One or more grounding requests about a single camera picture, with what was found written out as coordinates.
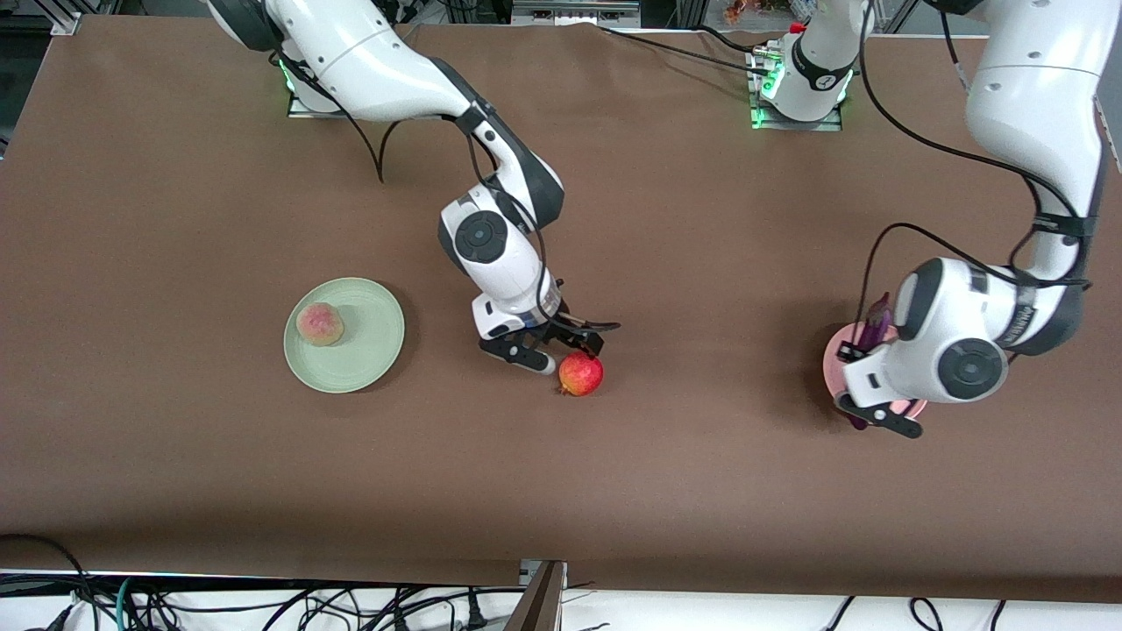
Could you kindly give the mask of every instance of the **black wire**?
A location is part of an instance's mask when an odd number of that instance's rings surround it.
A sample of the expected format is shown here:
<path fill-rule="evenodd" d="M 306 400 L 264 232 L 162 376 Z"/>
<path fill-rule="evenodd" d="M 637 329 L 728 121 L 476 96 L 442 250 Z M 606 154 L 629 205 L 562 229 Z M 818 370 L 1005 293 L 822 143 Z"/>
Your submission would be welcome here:
<path fill-rule="evenodd" d="M 342 618 L 347 622 L 347 631 L 350 631 L 350 621 L 349 620 L 347 620 L 346 618 L 343 618 L 339 613 L 327 611 L 327 610 L 328 610 L 329 606 L 331 606 L 332 602 L 341 598 L 343 595 L 346 595 L 348 593 L 351 593 L 353 589 L 350 589 L 350 588 L 348 588 L 348 589 L 341 589 L 334 596 L 331 596 L 327 601 L 322 601 L 322 602 L 319 601 L 319 600 L 316 600 L 316 598 L 305 598 L 304 600 L 304 615 L 301 616 L 301 622 L 297 625 L 297 629 L 300 631 L 303 631 L 312 622 L 313 618 L 315 618 L 316 615 L 323 613 L 323 614 L 328 614 L 328 615 L 334 615 L 337 618 Z M 318 606 L 315 609 L 309 607 L 307 606 L 307 602 L 309 601 L 315 602 Z"/>
<path fill-rule="evenodd" d="M 997 631 L 997 619 L 1001 618 L 1003 611 L 1005 611 L 1005 601 L 997 601 L 997 609 L 993 610 L 993 615 L 990 616 L 990 631 Z"/>
<path fill-rule="evenodd" d="M 74 571 L 77 574 L 77 578 L 81 582 L 82 589 L 85 592 L 85 595 L 90 598 L 90 602 L 93 603 L 95 601 L 93 588 L 90 587 L 89 575 L 84 569 L 82 569 L 82 564 L 77 563 L 77 558 L 74 557 L 74 555 L 72 555 L 71 551 L 67 550 L 66 547 L 59 543 L 58 541 L 55 541 L 54 539 L 50 539 L 48 537 L 42 537 L 39 534 L 28 534 L 25 532 L 8 532 L 4 534 L 0 534 L 0 541 L 29 541 L 33 543 L 38 543 L 40 546 L 53 548 L 56 552 L 65 557 L 66 563 L 71 564 L 71 566 L 74 568 Z M 93 607 L 94 607 L 93 629 L 94 631 L 100 631 L 101 616 L 98 615 L 96 604 L 94 604 Z"/>
<path fill-rule="evenodd" d="M 928 239 L 931 239 L 932 241 L 939 244 L 944 248 L 950 250 L 966 263 L 969 263 L 971 265 L 985 271 L 987 274 L 996 276 L 997 278 L 1005 281 L 1006 283 L 1010 283 L 1014 286 L 1033 286 L 1037 289 L 1056 287 L 1056 286 L 1076 286 L 1076 285 L 1087 286 L 1087 281 L 1082 278 L 1073 278 L 1073 280 L 1061 278 L 1058 281 L 1041 281 L 1032 277 L 1019 278 L 1017 276 L 1006 275 L 1002 272 L 996 271 L 992 266 L 982 263 L 977 258 L 967 254 L 966 250 L 959 248 L 958 246 L 951 244 L 950 241 L 944 239 L 942 237 L 936 235 L 935 232 L 928 230 L 927 228 L 917 226 L 914 223 L 909 223 L 907 221 L 896 221 L 895 223 L 890 223 L 888 227 L 881 230 L 881 234 L 876 236 L 876 240 L 873 241 L 873 247 L 868 250 L 868 258 L 865 260 L 865 273 L 862 276 L 861 281 L 861 298 L 857 300 L 857 314 L 854 317 L 853 320 L 854 324 L 861 322 L 862 314 L 865 312 L 865 300 L 868 298 L 868 277 L 873 271 L 873 260 L 876 258 L 876 252 L 881 247 L 881 241 L 884 240 L 884 237 L 886 237 L 889 232 L 899 228 L 911 230 L 913 232 L 919 232 L 920 235 L 927 237 Z M 857 336 L 857 328 L 854 327 L 853 336 L 849 340 L 849 344 L 855 342 L 855 340 L 857 339 L 856 336 Z"/>
<path fill-rule="evenodd" d="M 724 44 L 725 46 L 728 46 L 729 48 L 732 48 L 734 51 L 739 51 L 741 53 L 752 54 L 752 51 L 756 46 L 763 46 L 763 45 L 767 44 L 767 40 L 764 39 L 760 44 L 753 44 L 752 46 L 743 46 L 743 45 L 737 44 L 736 42 L 733 42 L 732 39 L 725 37 L 724 33 L 721 33 L 721 31 L 719 31 L 716 28 L 712 28 L 710 26 L 703 25 L 703 24 L 699 24 L 699 25 L 697 25 L 695 27 L 691 27 L 690 30 L 700 30 L 700 31 L 703 31 L 703 33 L 708 33 L 709 35 L 711 35 L 711 36 L 716 37 L 718 40 L 720 40 L 720 43 Z"/>
<path fill-rule="evenodd" d="M 955 51 L 955 43 L 950 40 L 950 25 L 947 24 L 946 11 L 939 11 L 939 21 L 942 22 L 942 39 L 947 43 L 947 53 L 950 54 L 950 61 L 958 63 L 958 53 Z"/>
<path fill-rule="evenodd" d="M 347 595 L 350 596 L 351 604 L 355 605 L 355 625 L 362 627 L 362 607 L 358 606 L 358 598 L 355 597 L 355 591 L 348 589 Z"/>
<path fill-rule="evenodd" d="M 868 18 L 872 15 L 872 9 L 873 9 L 873 6 L 872 6 L 872 3 L 870 3 L 870 6 L 865 9 L 865 17 L 864 17 L 864 22 L 863 22 L 864 25 L 868 24 Z M 1017 173 L 1018 175 L 1020 175 L 1024 180 L 1026 184 L 1028 184 L 1029 191 L 1032 193 L 1033 203 L 1037 207 L 1037 209 L 1036 209 L 1037 213 L 1040 213 L 1040 211 L 1041 211 L 1041 208 L 1040 208 L 1040 195 L 1037 192 L 1036 188 L 1032 185 L 1032 183 L 1037 183 L 1037 184 L 1041 185 L 1048 192 L 1050 192 L 1054 195 L 1056 195 L 1056 198 L 1067 209 L 1068 213 L 1072 217 L 1077 217 L 1077 214 L 1075 212 L 1075 207 L 1072 205 L 1072 203 L 1067 200 L 1067 198 L 1065 198 L 1063 195 L 1063 193 L 1059 192 L 1058 189 L 1056 189 L 1055 186 L 1052 186 L 1050 183 L 1043 181 L 1042 179 L 1036 176 L 1034 174 L 1032 174 L 1032 173 L 1030 173 L 1028 171 L 1024 171 L 1023 168 L 1013 166 L 1011 164 L 1006 164 L 1006 163 L 1003 163 L 1003 162 L 1000 162 L 1000 161 L 995 161 L 995 159 L 992 159 L 992 158 L 987 158 L 987 157 L 984 157 L 984 156 L 980 156 L 980 155 L 971 154 L 971 153 L 963 152 L 963 150 L 959 150 L 959 149 L 955 149 L 955 148 L 951 148 L 951 147 L 947 147 L 946 145 L 940 145 L 939 143 L 936 143 L 934 140 L 928 140 L 927 138 L 925 138 L 925 137 L 920 136 L 919 134 L 917 134 L 917 132 L 912 131 L 911 129 L 909 129 L 902 122 L 900 122 L 899 120 L 896 120 L 891 113 L 889 113 L 889 111 L 886 109 L 884 109 L 884 106 L 881 104 L 880 100 L 876 98 L 876 94 L 873 92 L 873 86 L 872 86 L 872 84 L 870 83 L 870 80 L 868 80 L 868 72 L 867 72 L 867 70 L 865 67 L 865 39 L 864 38 L 862 38 L 861 44 L 857 47 L 857 60 L 858 60 L 858 65 L 861 67 L 861 80 L 865 84 L 865 92 L 868 93 L 868 99 L 870 99 L 870 101 L 872 101 L 873 107 L 876 108 L 876 110 L 881 113 L 881 116 L 883 116 L 889 122 L 891 122 L 893 127 L 895 127 L 896 129 L 899 129 L 900 131 L 902 131 L 905 136 L 908 136 L 909 138 L 912 138 L 914 140 L 918 140 L 919 143 L 923 144 L 923 145 L 926 145 L 928 147 L 931 147 L 931 148 L 935 148 L 935 149 L 939 149 L 941 152 L 946 152 L 946 153 L 955 155 L 955 156 L 965 157 L 967 159 L 972 159 L 972 161 L 975 161 L 975 162 L 981 162 L 983 164 L 988 164 L 991 166 L 996 166 L 999 168 L 1002 168 L 1002 170 L 1005 170 L 1005 171 L 1010 171 L 1012 173 Z M 1082 287 L 1086 289 L 1086 287 L 1089 286 L 1089 282 L 1087 280 L 1085 280 L 1085 278 L 1069 278 L 1069 280 L 1060 278 L 1060 280 L 1056 280 L 1056 281 L 1042 281 L 1042 280 L 1032 278 L 1031 276 L 1027 276 L 1024 274 L 1020 274 L 1020 271 L 1014 265 L 1012 265 L 1012 259 L 1017 257 L 1017 254 L 1020 253 L 1021 248 L 1023 248 L 1024 245 L 1031 238 L 1031 236 L 1032 236 L 1032 231 L 1031 230 L 1030 230 L 1030 232 L 1024 238 L 1021 239 L 1020 243 L 1017 244 L 1017 246 L 1013 248 L 1012 253 L 1010 253 L 1010 262 L 1011 262 L 1010 267 L 1014 271 L 1014 275 L 1011 276 L 1011 275 L 1006 275 L 1004 273 L 997 272 L 992 266 L 982 263 L 977 258 L 971 256 L 969 254 L 967 254 L 963 249 L 954 246 L 949 241 L 942 239 L 941 237 L 939 237 L 938 235 L 936 235 L 936 234 L 927 230 L 926 228 L 921 228 L 919 226 L 916 226 L 913 223 L 908 223 L 908 222 L 896 222 L 896 223 L 892 223 L 891 226 L 886 227 L 884 230 L 881 231 L 881 234 L 876 237 L 876 240 L 873 243 L 872 249 L 870 249 L 870 252 L 868 252 L 868 258 L 865 262 L 865 272 L 864 272 L 864 275 L 862 277 L 861 298 L 857 301 L 857 314 L 854 317 L 854 320 L 853 320 L 854 324 L 858 324 L 861 322 L 862 314 L 865 311 L 865 300 L 867 299 L 867 295 L 868 295 L 868 280 L 870 280 L 870 275 L 871 275 L 872 268 L 873 268 L 873 260 L 876 257 L 876 252 L 877 252 L 877 249 L 879 249 L 879 247 L 881 245 L 881 241 L 884 239 L 884 237 L 889 232 L 891 232 L 892 230 L 894 230 L 896 228 L 907 228 L 909 230 L 913 230 L 916 232 L 919 232 L 920 235 L 923 235 L 925 237 L 934 240 L 935 243 L 937 243 L 937 244 L 941 245 L 942 247 L 947 248 L 948 250 L 953 252 L 958 257 L 963 258 L 964 260 L 966 260 L 967 263 L 974 265 L 975 267 L 978 267 L 980 269 L 984 269 L 986 273 L 992 274 L 992 275 L 996 276 L 997 278 L 1001 278 L 1002 281 L 1005 281 L 1006 283 L 1010 283 L 1010 284 L 1012 284 L 1014 286 L 1033 286 L 1033 287 L 1037 287 L 1037 289 L 1054 287 L 1054 286 L 1082 286 Z M 857 327 L 854 326 L 853 335 L 850 337 L 849 342 L 854 344 L 856 341 L 856 339 L 857 339 Z"/>
<path fill-rule="evenodd" d="M 846 610 L 849 609 L 849 605 L 853 604 L 853 601 L 856 597 L 857 596 L 846 596 L 845 601 L 843 601 L 842 603 L 842 606 L 838 607 L 837 613 L 834 614 L 834 621 L 830 622 L 829 627 L 827 627 L 822 631 L 837 631 L 838 624 L 842 623 L 842 616 L 845 615 Z"/>
<path fill-rule="evenodd" d="M 633 39 L 635 42 L 640 42 L 640 43 L 646 44 L 647 46 L 654 46 L 655 48 L 663 48 L 665 51 L 671 51 L 671 52 L 678 53 L 679 55 L 686 55 L 688 57 L 693 57 L 696 60 L 702 60 L 702 61 L 710 62 L 710 63 L 714 63 L 714 64 L 717 64 L 717 65 L 727 66 L 727 67 L 730 67 L 730 68 L 736 68 L 736 70 L 746 72 L 746 73 L 749 73 L 749 74 L 758 74 L 761 76 L 765 76 L 767 74 L 767 71 L 765 71 L 764 68 L 748 67 L 748 66 L 746 66 L 744 64 L 734 64 L 733 62 L 726 62 L 725 60 L 718 60 L 717 57 L 710 57 L 708 55 L 702 55 L 700 53 L 695 53 L 692 51 L 687 51 L 684 48 L 678 48 L 675 46 L 670 46 L 668 44 L 662 44 L 661 42 L 654 42 L 652 39 L 645 39 L 643 37 L 636 37 L 636 36 L 631 35 L 628 33 L 619 33 L 618 30 L 611 30 L 610 28 L 603 27 L 603 26 L 598 27 L 598 28 L 600 30 L 605 31 L 605 33 L 610 33 L 611 35 L 615 35 L 617 37 L 623 37 L 625 39 Z"/>
<path fill-rule="evenodd" d="M 872 15 L 872 12 L 873 12 L 873 3 L 870 2 L 868 7 L 865 9 L 865 19 L 863 21 L 863 28 L 864 25 L 868 24 L 868 18 Z M 889 113 L 889 110 L 884 109 L 884 106 L 881 104 L 881 100 L 877 99 L 876 94 L 873 92 L 873 86 L 870 84 L 868 81 L 868 70 L 865 67 L 865 38 L 862 38 L 861 44 L 857 46 L 857 61 L 861 66 L 861 81 L 862 83 L 865 84 L 865 92 L 868 93 L 868 100 L 872 101 L 873 107 L 876 108 L 876 111 L 879 111 L 881 116 L 885 118 L 885 120 L 891 122 L 893 127 L 903 132 L 904 136 L 908 136 L 912 140 L 916 140 L 922 145 L 931 147 L 932 149 L 939 149 L 940 152 L 948 153 L 953 156 L 963 157 L 974 162 L 981 162 L 982 164 L 988 164 L 990 166 L 995 166 L 997 168 L 1009 171 L 1010 173 L 1015 173 L 1021 177 L 1031 180 L 1032 182 L 1039 184 L 1042 189 L 1045 189 L 1052 195 L 1056 195 L 1056 199 L 1059 200 L 1061 204 L 1064 204 L 1064 208 L 1067 209 L 1069 216 L 1078 217 L 1078 213 L 1076 213 L 1075 211 L 1075 207 L 1072 205 L 1072 202 L 1068 201 L 1068 199 L 1064 195 L 1064 193 L 1061 193 L 1059 189 L 1057 189 L 1054 184 L 1036 175 L 1034 173 L 1026 171 L 1019 166 L 1001 162 L 999 159 L 980 156 L 977 154 L 972 154 L 969 152 L 964 152 L 962 149 L 956 149 L 954 147 L 941 145 L 939 143 L 936 143 L 935 140 L 929 140 L 923 136 L 920 136 L 919 134 L 909 129 L 904 124 L 900 122 L 899 120 L 896 120 L 895 117 Z"/>
<path fill-rule="evenodd" d="M 182 611 L 184 613 L 240 613 L 243 611 L 257 611 L 261 609 L 273 609 L 285 604 L 280 603 L 265 603 L 260 605 L 243 605 L 234 607 L 185 607 L 182 605 L 176 605 L 172 603 L 166 603 L 167 609 L 172 611 Z"/>
<path fill-rule="evenodd" d="M 916 611 L 916 605 L 918 603 L 923 603 L 927 605 L 927 609 L 931 611 L 931 615 L 935 616 L 935 627 L 923 622 L 923 619 L 919 616 L 919 612 Z M 919 624 L 927 631 L 942 631 L 942 620 L 939 619 L 939 612 L 935 609 L 935 605 L 931 604 L 931 601 L 927 598 L 912 598 L 908 601 L 908 611 L 911 612 L 912 620 L 916 621 L 916 624 Z"/>
<path fill-rule="evenodd" d="M 533 228 L 534 234 L 537 236 L 537 249 L 539 249 L 539 254 L 541 254 L 541 257 L 542 257 L 542 264 L 541 264 L 540 268 L 537 269 L 537 285 L 536 285 L 536 290 L 534 291 L 534 303 L 535 303 L 535 307 L 537 308 L 537 310 L 542 313 L 542 316 L 545 317 L 546 320 L 549 320 L 551 323 L 553 323 L 553 326 L 555 326 L 558 328 L 561 328 L 561 329 L 564 329 L 564 330 L 567 330 L 569 332 L 572 332 L 572 333 L 578 333 L 578 335 L 579 333 L 597 333 L 597 332 L 613 331 L 615 329 L 618 329 L 619 326 L 620 326 L 619 322 L 590 322 L 590 321 L 586 321 L 583 326 L 578 327 L 578 326 L 569 324 L 569 323 L 565 323 L 565 322 L 561 322 L 560 320 L 558 320 L 553 316 L 550 316 L 549 313 L 545 312 L 545 309 L 542 305 L 542 287 L 545 286 L 545 269 L 546 269 L 546 267 L 545 267 L 545 265 L 546 265 L 546 263 L 545 263 L 545 238 L 542 236 L 542 230 L 541 230 L 541 228 L 539 228 L 537 221 L 534 219 L 533 213 L 531 213 L 528 210 L 526 210 L 526 207 L 523 205 L 523 203 L 521 201 L 518 201 L 517 198 L 515 198 L 514 195 L 512 195 L 512 194 L 507 193 L 506 191 L 504 191 L 502 186 L 499 186 L 497 184 L 491 184 L 490 182 L 484 180 L 484 175 L 479 171 L 479 161 L 476 158 L 476 145 L 475 145 L 473 140 L 475 140 L 473 136 L 468 136 L 468 152 L 471 154 L 471 168 L 476 173 L 476 180 L 478 180 L 479 183 L 484 185 L 484 188 L 493 191 L 496 195 L 505 195 L 509 201 L 512 201 L 515 205 L 517 205 L 518 207 L 518 211 L 526 219 L 526 221 L 530 222 L 531 228 Z"/>
<path fill-rule="evenodd" d="M 390 600 L 385 607 L 383 607 L 376 614 L 374 614 L 370 618 L 369 622 L 359 628 L 359 631 L 371 631 L 378 624 L 378 622 L 380 622 L 381 619 L 386 616 L 386 613 L 401 607 L 401 601 L 411 598 L 420 594 L 421 592 L 424 592 L 424 589 L 425 589 L 424 587 L 410 587 L 404 592 L 398 591 L 397 593 L 394 594 L 393 600 Z"/>
<path fill-rule="evenodd" d="M 484 587 L 479 589 L 473 589 L 476 594 L 521 594 L 525 591 L 526 591 L 525 587 Z M 395 612 L 395 615 L 401 615 L 401 618 L 404 619 L 405 616 L 412 615 L 419 611 L 436 606 L 440 604 L 450 603 L 451 601 L 456 601 L 458 598 L 465 598 L 467 596 L 468 592 L 459 592 L 456 594 L 449 594 L 447 596 L 433 596 L 430 598 L 425 598 L 423 601 L 410 603 L 408 606 L 402 607 L 399 610 L 401 612 L 399 614 Z M 377 631 L 387 631 L 389 627 L 393 625 L 393 623 L 394 620 L 390 619 L 384 625 L 381 625 Z"/>
<path fill-rule="evenodd" d="M 284 613 L 286 611 L 288 611 L 289 609 L 292 609 L 293 605 L 295 605 L 296 603 L 298 603 L 301 601 L 304 601 L 305 598 L 307 598 L 309 596 L 311 596 L 313 593 L 319 592 L 320 589 L 330 589 L 332 587 L 338 587 L 338 586 L 339 586 L 339 584 L 327 584 L 327 585 L 320 585 L 320 586 L 316 586 L 316 587 L 309 587 L 307 589 L 303 589 L 302 592 L 300 592 L 295 596 L 293 596 L 293 597 L 288 598 L 287 601 L 285 601 L 284 604 L 282 604 L 279 607 L 277 607 L 277 610 L 275 612 L 273 612 L 273 615 L 269 616 L 269 619 L 265 622 L 265 627 L 261 627 L 261 631 L 268 631 L 274 624 L 276 624 L 277 620 L 280 620 L 280 616 L 284 615 Z"/>
<path fill-rule="evenodd" d="M 265 2 L 261 2 L 261 7 L 263 7 L 261 10 L 264 11 Z M 347 117 L 347 120 L 351 124 L 351 127 L 353 127 L 355 131 L 358 131 L 358 135 L 362 138 L 362 144 L 366 145 L 366 150 L 369 152 L 370 159 L 374 161 L 374 170 L 378 174 L 378 182 L 385 183 L 385 180 L 383 180 L 381 176 L 381 161 L 378 159 L 378 155 L 374 152 L 374 146 L 370 144 L 370 139 L 366 137 L 366 131 L 362 131 L 362 128 L 359 127 L 358 121 L 355 120 L 355 117 L 352 117 L 351 113 L 347 111 L 347 108 L 344 108 L 339 102 L 339 100 L 331 94 L 331 92 L 329 92 L 320 84 L 318 79 L 304 72 L 304 68 L 302 68 L 300 64 L 297 64 L 296 62 L 292 61 L 288 57 L 288 55 L 284 53 L 284 51 L 277 48 L 276 51 L 274 51 L 274 53 L 277 55 L 277 57 L 280 58 L 282 62 L 284 62 L 285 64 L 284 67 L 287 68 L 288 72 L 293 73 L 293 75 L 295 75 L 296 79 L 298 79 L 305 85 L 314 90 L 318 94 L 320 94 L 324 99 L 328 99 L 329 101 L 334 103 L 334 106 L 339 108 L 339 111 L 343 112 L 343 116 Z"/>
<path fill-rule="evenodd" d="M 463 7 L 457 7 L 456 4 L 450 3 L 448 0 L 436 0 L 438 3 L 443 4 L 449 9 L 456 9 L 457 11 L 475 11 L 476 9 L 479 8 L 480 1 L 481 0 L 476 0 L 475 4 L 468 4 L 467 2 L 465 2 Z"/>

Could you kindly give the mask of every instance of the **red apple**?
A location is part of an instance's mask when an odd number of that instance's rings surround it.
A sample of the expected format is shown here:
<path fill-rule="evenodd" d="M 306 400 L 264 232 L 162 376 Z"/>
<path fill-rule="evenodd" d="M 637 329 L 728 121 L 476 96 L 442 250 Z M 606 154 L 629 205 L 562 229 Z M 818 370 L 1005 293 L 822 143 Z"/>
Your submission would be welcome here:
<path fill-rule="evenodd" d="M 558 367 L 561 393 L 573 396 L 591 394 L 604 381 L 604 364 L 582 350 L 570 353 Z"/>

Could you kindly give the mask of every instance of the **purple object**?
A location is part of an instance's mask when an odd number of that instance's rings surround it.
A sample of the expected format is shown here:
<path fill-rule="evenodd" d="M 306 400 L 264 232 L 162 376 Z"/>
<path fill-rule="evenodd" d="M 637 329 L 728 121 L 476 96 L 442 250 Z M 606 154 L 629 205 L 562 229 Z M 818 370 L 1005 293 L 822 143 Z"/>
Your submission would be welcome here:
<path fill-rule="evenodd" d="M 876 348 L 882 341 L 884 341 L 884 336 L 889 335 L 889 326 L 892 323 L 892 308 L 889 307 L 889 294 L 885 292 L 868 308 L 868 316 L 865 317 L 865 328 L 861 330 L 861 337 L 857 339 L 855 345 L 857 350 L 862 353 L 868 353 Z M 846 414 L 849 419 L 849 424 L 854 429 L 865 429 L 868 427 L 868 422 L 864 419 L 858 419 L 853 414 Z"/>

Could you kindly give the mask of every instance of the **peach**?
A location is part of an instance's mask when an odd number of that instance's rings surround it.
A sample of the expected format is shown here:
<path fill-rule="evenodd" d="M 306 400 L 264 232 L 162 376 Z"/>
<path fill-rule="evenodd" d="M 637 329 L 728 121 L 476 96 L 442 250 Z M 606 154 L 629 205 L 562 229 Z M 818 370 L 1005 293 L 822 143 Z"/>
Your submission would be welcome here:
<path fill-rule="evenodd" d="M 343 320 L 327 302 L 313 302 L 296 316 L 296 330 L 312 346 L 330 346 L 343 337 Z"/>

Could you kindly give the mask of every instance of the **plate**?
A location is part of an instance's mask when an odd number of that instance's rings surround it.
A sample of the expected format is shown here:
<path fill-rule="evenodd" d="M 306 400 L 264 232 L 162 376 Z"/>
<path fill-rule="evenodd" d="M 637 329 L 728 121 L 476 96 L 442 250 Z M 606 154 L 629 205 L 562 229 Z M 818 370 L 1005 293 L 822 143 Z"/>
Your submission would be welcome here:
<path fill-rule="evenodd" d="M 296 316 L 313 302 L 339 310 L 343 337 L 312 346 L 296 330 Z M 389 290 L 367 278 L 335 278 L 307 292 L 288 316 L 284 356 L 296 377 L 320 392 L 361 390 L 389 371 L 405 341 L 405 316 Z"/>

